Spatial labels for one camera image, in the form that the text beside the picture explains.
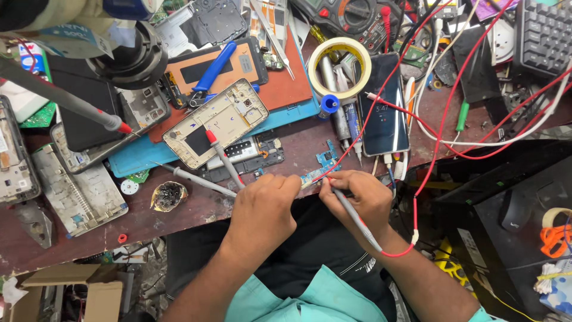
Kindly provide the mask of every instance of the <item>person's right hand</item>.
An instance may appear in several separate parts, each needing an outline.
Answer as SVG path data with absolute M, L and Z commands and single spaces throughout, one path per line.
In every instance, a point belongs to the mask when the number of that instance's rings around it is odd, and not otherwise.
M 341 202 L 332 192 L 332 186 L 338 189 L 350 190 L 354 197 L 348 198 L 363 222 L 370 229 L 381 247 L 384 237 L 391 227 L 388 219 L 390 214 L 392 193 L 373 175 L 362 171 L 337 171 L 328 174 L 322 180 L 320 199 L 336 218 L 353 234 L 359 244 L 369 253 L 377 253 L 373 246 L 363 237 L 361 231 L 346 212 Z

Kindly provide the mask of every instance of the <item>keyboard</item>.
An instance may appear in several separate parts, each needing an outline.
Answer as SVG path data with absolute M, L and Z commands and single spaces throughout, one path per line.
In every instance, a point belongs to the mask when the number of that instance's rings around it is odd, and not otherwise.
M 534 0 L 517 5 L 513 66 L 542 77 L 561 74 L 572 54 L 572 13 Z

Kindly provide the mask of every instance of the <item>multimeter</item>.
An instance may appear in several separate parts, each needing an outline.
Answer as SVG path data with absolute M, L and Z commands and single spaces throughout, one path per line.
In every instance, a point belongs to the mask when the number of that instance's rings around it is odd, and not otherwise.
M 377 54 L 385 44 L 386 30 L 380 10 L 391 8 L 391 35 L 397 36 L 401 10 L 391 0 L 291 0 L 318 25 L 326 25 L 342 37 L 362 44 L 370 54 Z
M 375 0 L 292 0 L 319 25 L 327 25 L 344 36 L 364 32 L 379 11 Z

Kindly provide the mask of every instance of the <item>workbench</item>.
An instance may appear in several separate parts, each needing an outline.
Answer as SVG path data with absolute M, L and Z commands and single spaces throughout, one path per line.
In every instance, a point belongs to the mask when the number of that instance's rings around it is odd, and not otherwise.
M 421 117 L 437 130 L 441 121 L 445 103 L 451 92 L 450 88 L 442 88 L 441 92 L 425 91 L 423 100 L 420 102 L 419 113 Z M 453 95 L 451 107 L 448 112 L 443 139 L 453 140 L 456 135 L 455 127 L 459 108 L 462 102 L 460 87 Z M 565 120 L 571 120 L 571 109 L 559 109 L 561 116 L 553 116 L 545 124 L 545 127 L 559 125 Z M 459 141 L 479 140 L 493 126 L 483 106 L 471 106 L 467 117 L 468 127 L 460 134 Z M 328 149 L 326 140 L 330 139 L 336 146 L 337 153 L 342 154 L 339 141 L 336 137 L 332 122 L 319 121 L 310 117 L 274 129 L 280 138 L 284 148 L 285 160 L 281 163 L 264 168 L 266 174 L 275 175 L 303 175 L 320 168 L 316 160 L 316 154 Z M 34 151 L 41 145 L 50 141 L 47 135 L 25 136 L 29 151 Z M 498 135 L 492 135 L 487 142 L 496 142 Z M 410 169 L 415 166 L 431 161 L 435 141 L 426 137 L 420 128 L 414 124 L 410 136 L 411 154 Z M 441 145 L 438 158 L 445 157 L 446 148 Z M 173 165 L 184 168 L 182 162 L 174 162 Z M 374 158 L 363 157 L 363 168 L 360 168 L 358 159 L 352 150 L 341 162 L 342 170 L 363 170 L 371 173 Z M 377 167 L 376 175 L 386 173 L 383 162 Z M 253 174 L 241 176 L 245 184 L 254 182 Z M 189 196 L 187 200 L 179 204 L 174 210 L 162 213 L 150 209 L 151 195 L 153 190 L 166 181 L 176 181 L 187 187 Z M 230 180 L 219 183 L 227 186 Z M 320 187 L 313 185 L 304 189 L 298 195 L 302 198 L 318 193 Z M 222 197 L 212 190 L 203 188 L 190 181 L 173 176 L 161 167 L 153 168 L 149 178 L 140 185 L 140 189 L 134 195 L 124 195 L 129 206 L 129 212 L 109 223 L 102 225 L 88 233 L 72 239 L 66 238 L 66 230 L 59 219 L 53 216 L 57 241 L 48 249 L 41 248 L 26 232 L 20 228 L 20 222 L 11 210 L 3 210 L 2 224 L 0 225 L 0 275 L 14 275 L 31 272 L 47 266 L 75 260 L 77 258 L 91 256 L 104 250 L 118 247 L 117 238 L 120 234 L 128 236 L 127 244 L 131 244 L 153 237 L 163 236 L 175 231 L 190 227 L 204 225 L 216 220 L 226 219 L 231 216 L 233 200 Z

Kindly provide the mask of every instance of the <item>teal shirt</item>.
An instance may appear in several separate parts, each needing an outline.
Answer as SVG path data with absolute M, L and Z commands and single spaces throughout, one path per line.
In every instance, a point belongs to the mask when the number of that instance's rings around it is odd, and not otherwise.
M 387 319 L 377 305 L 322 265 L 306 291 L 297 299 L 281 300 L 256 276 L 250 276 L 233 297 L 225 321 L 387 322 Z M 481 308 L 469 322 L 485 321 L 492 319 Z

